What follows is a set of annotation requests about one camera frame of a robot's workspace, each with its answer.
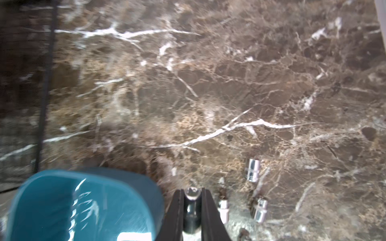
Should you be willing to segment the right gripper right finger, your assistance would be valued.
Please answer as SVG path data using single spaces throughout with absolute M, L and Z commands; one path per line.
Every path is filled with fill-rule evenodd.
M 202 241 L 231 241 L 209 190 L 202 189 Z

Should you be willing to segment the chrome socket four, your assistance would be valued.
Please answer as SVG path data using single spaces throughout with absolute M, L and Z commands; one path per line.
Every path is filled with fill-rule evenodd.
M 220 199 L 219 206 L 218 206 L 218 212 L 220 214 L 220 219 L 223 224 L 227 224 L 229 222 L 229 201 L 226 199 Z

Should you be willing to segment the chrome socket one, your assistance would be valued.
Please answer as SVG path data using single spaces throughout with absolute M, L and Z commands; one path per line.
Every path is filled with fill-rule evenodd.
M 260 160 L 248 159 L 246 165 L 246 179 L 250 182 L 256 183 L 259 180 Z

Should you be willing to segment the teal plastic storage box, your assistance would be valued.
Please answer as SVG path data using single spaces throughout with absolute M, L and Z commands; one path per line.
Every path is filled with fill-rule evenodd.
M 147 176 L 110 168 L 46 170 L 11 205 L 7 241 L 153 241 L 164 198 Z

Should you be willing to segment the chrome socket five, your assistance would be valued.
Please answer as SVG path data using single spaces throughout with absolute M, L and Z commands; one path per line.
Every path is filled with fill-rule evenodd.
M 201 226 L 202 194 L 196 187 L 184 190 L 184 221 L 183 230 L 187 234 L 194 234 Z

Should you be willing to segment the chrome socket two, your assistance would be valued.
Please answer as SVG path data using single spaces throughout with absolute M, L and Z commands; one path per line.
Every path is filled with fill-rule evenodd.
M 246 230 L 245 228 L 241 228 L 239 230 L 237 241 L 252 241 L 252 239 L 250 237 L 250 232 L 248 230 Z

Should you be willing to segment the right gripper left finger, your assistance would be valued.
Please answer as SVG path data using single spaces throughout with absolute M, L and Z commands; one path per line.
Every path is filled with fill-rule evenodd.
M 184 224 L 184 200 L 182 189 L 174 192 L 156 241 L 182 241 Z

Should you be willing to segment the chrome socket three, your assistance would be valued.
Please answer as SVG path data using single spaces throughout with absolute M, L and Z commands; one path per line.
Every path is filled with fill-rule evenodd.
M 263 223 L 267 214 L 268 201 L 265 198 L 255 200 L 252 209 L 252 218 L 257 223 Z

